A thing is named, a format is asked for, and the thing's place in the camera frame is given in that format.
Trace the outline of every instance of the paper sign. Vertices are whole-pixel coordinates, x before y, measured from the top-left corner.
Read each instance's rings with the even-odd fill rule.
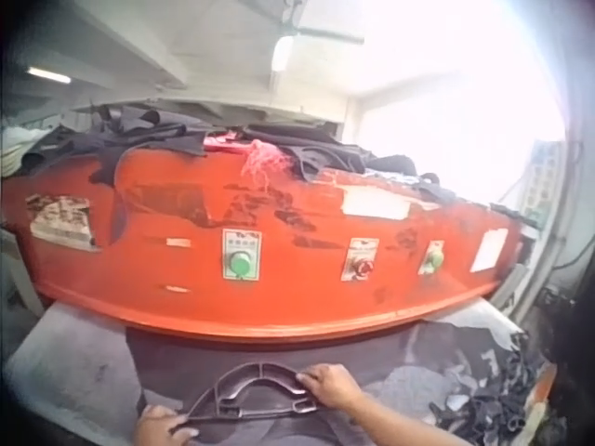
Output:
[[[345,191],[341,210],[348,216],[377,216],[404,220],[410,203],[402,195],[370,186],[341,186]]]
[[[500,253],[509,235],[509,230],[488,230],[482,238],[482,244],[471,266],[471,272],[483,271],[496,266]]]

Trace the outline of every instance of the right hand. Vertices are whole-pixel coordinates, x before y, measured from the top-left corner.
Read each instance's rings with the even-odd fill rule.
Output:
[[[364,396],[353,376],[341,364],[312,365],[296,378],[322,404],[332,409],[346,411]]]

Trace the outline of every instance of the ceiling light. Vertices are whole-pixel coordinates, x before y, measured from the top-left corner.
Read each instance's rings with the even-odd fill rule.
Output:
[[[40,70],[35,67],[29,67],[27,70],[28,74],[32,74],[33,76],[44,77],[46,79],[51,79],[52,81],[62,82],[63,84],[69,84],[71,82],[71,78],[65,76],[64,74],[57,74],[56,72],[47,72],[46,70]]]
[[[293,35],[284,35],[277,41],[272,53],[271,69],[274,72],[283,72],[287,68],[291,46],[294,44]]]

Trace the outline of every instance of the sticker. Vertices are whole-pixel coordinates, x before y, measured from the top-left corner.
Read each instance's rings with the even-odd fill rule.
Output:
[[[190,292],[190,290],[188,288],[183,288],[181,286],[166,285],[164,288],[167,291],[171,291],[173,293],[189,293]]]
[[[35,194],[26,203],[34,237],[69,248],[99,251],[90,225],[87,198]]]
[[[374,267],[379,239],[353,238],[347,251],[341,280],[365,281]]]
[[[398,193],[370,186],[341,186],[345,191],[341,210],[348,216],[377,216],[404,220],[410,203]]]
[[[191,247],[191,241],[190,241],[190,239],[172,239],[172,238],[167,238],[167,239],[165,239],[165,244],[167,246],[178,246],[180,248],[190,248]]]
[[[473,265],[471,266],[471,272],[483,271],[495,267],[508,235],[509,230],[506,228],[488,230],[483,235],[482,244],[480,244]]]
[[[438,271],[444,262],[444,240],[432,240],[426,250],[421,266],[419,267],[418,275],[433,274]]]
[[[260,272],[262,232],[223,230],[223,278],[257,281]]]

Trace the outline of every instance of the red machine housing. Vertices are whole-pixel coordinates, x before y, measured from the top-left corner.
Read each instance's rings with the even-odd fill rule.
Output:
[[[113,188],[89,182],[93,155],[6,180],[7,228],[38,292],[181,335],[292,341],[368,332],[488,294],[515,261],[519,223],[484,206],[439,205],[404,184],[332,169],[313,182],[288,169],[246,173],[245,147],[208,144],[205,158],[131,151]],[[93,249],[36,236],[27,203],[39,196],[88,201]],[[257,280],[224,277],[224,230],[259,234]],[[493,230],[506,232],[494,265],[472,271]],[[373,258],[349,260],[353,238],[376,239]],[[442,261],[422,272],[433,242]],[[352,280],[341,280],[347,269]]]

